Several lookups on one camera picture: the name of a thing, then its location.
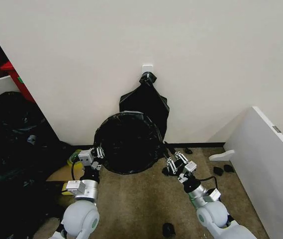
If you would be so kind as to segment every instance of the black trash bag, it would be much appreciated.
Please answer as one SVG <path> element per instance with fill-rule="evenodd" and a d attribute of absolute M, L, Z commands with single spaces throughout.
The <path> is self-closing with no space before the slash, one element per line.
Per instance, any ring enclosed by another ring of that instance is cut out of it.
<path fill-rule="evenodd" d="M 106 119 L 96 131 L 94 145 L 104 150 L 105 168 L 119 174 L 142 172 L 162 157 L 159 129 L 140 112 L 120 112 Z"/>
<path fill-rule="evenodd" d="M 162 139 L 167 131 L 169 106 L 167 98 L 160 96 L 153 86 L 157 77 L 151 72 L 145 72 L 139 80 L 140 86 L 120 97 L 119 110 L 138 111 L 144 113 L 158 127 Z"/>
<path fill-rule="evenodd" d="M 0 95 L 0 128 L 24 133 L 45 121 L 37 104 L 27 101 L 19 92 Z"/>

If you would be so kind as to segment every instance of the yellow object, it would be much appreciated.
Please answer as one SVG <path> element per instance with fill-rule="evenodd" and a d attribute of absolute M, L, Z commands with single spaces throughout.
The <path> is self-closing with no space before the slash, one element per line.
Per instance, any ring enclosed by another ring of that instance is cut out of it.
<path fill-rule="evenodd" d="M 66 190 L 66 185 L 67 183 L 64 183 L 63 184 L 63 187 L 62 187 L 62 191 L 65 191 Z M 66 192 L 62 192 L 63 195 L 72 195 L 70 192 L 66 191 Z"/>
<path fill-rule="evenodd" d="M 68 159 L 67 159 L 67 164 L 69 166 L 72 166 L 74 160 L 76 160 L 78 158 L 78 154 L 81 152 L 82 150 L 81 149 L 77 149 Z M 74 169 L 77 169 L 77 168 L 82 168 L 83 165 L 80 161 L 77 161 L 74 165 Z"/>

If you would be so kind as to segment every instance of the black debris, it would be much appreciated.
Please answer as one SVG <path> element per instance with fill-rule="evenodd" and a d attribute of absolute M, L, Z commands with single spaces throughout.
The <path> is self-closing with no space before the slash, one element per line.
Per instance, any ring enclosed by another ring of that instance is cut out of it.
<path fill-rule="evenodd" d="M 225 164 L 224 165 L 224 171 L 228 172 L 228 173 L 234 173 L 234 168 L 229 164 Z"/>
<path fill-rule="evenodd" d="M 219 176 L 222 176 L 223 174 L 223 169 L 219 168 L 219 167 L 213 167 L 213 172 L 216 174 L 216 175 L 219 175 Z"/>

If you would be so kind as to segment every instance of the black object on floor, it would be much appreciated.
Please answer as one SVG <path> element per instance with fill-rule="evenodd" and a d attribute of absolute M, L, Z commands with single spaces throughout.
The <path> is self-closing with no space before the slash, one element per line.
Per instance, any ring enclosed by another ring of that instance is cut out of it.
<path fill-rule="evenodd" d="M 162 226 L 162 234 L 165 238 L 172 238 L 176 235 L 175 227 L 171 223 L 164 223 Z"/>
<path fill-rule="evenodd" d="M 216 174 L 216 175 L 219 175 L 219 176 L 222 176 L 223 174 L 223 169 L 219 168 L 219 167 L 213 167 L 213 172 Z"/>
<path fill-rule="evenodd" d="M 185 153 L 186 154 L 193 154 L 192 150 L 189 148 L 185 148 Z"/>
<path fill-rule="evenodd" d="M 144 113 L 158 127 L 162 139 L 167 131 L 169 106 L 167 98 L 160 96 L 154 88 L 157 77 L 151 72 L 142 74 L 140 86 L 134 91 L 120 97 L 119 110 Z"/>
<path fill-rule="evenodd" d="M 234 168 L 229 164 L 225 164 L 224 165 L 224 171 L 228 172 L 228 173 L 234 173 Z"/>

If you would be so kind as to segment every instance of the white wall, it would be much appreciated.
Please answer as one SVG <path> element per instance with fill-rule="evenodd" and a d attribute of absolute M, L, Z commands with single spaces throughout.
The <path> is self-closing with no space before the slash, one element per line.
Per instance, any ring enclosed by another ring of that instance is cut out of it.
<path fill-rule="evenodd" d="M 0 1 L 0 45 L 60 140 L 92 143 L 154 63 L 169 142 L 225 141 L 258 105 L 283 131 L 283 1 Z"/>

